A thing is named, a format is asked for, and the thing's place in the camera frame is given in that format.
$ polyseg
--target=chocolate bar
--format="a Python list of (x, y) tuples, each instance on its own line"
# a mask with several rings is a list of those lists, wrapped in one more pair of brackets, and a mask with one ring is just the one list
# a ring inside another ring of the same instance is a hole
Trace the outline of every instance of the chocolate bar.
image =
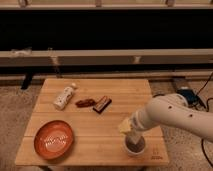
[(96, 102), (93, 99), (85, 99), (85, 100), (79, 100), (75, 104), (77, 107), (90, 107), (90, 106), (94, 106)]
[(103, 110), (112, 102), (110, 98), (107, 96), (102, 97), (101, 100), (99, 100), (95, 106), (93, 106), (93, 110), (101, 114)]

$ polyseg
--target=white bottle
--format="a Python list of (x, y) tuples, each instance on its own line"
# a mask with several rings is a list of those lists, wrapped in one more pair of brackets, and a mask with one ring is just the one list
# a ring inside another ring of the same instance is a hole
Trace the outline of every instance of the white bottle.
[(58, 95), (58, 97), (53, 102), (53, 105), (57, 110), (63, 110), (69, 100), (75, 93), (75, 89), (77, 89), (76, 84), (72, 83), (71, 86), (65, 87), (65, 89)]

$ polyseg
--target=table leg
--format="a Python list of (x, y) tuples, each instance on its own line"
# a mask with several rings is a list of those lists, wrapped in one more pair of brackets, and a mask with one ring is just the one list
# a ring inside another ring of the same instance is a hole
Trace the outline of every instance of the table leg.
[(48, 166), (38, 166), (43, 171), (52, 171)]

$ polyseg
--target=yellow object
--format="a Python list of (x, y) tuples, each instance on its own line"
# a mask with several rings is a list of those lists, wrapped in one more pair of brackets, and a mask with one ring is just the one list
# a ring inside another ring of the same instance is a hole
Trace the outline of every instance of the yellow object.
[(123, 134), (131, 132), (131, 123), (129, 121), (129, 118), (124, 119), (123, 122), (120, 125), (118, 125), (118, 129), (119, 132)]

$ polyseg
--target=black wall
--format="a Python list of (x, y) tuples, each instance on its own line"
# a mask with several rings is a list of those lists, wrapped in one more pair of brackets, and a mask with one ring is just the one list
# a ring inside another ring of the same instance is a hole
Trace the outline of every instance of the black wall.
[(0, 50), (213, 48), (213, 10), (0, 11)]

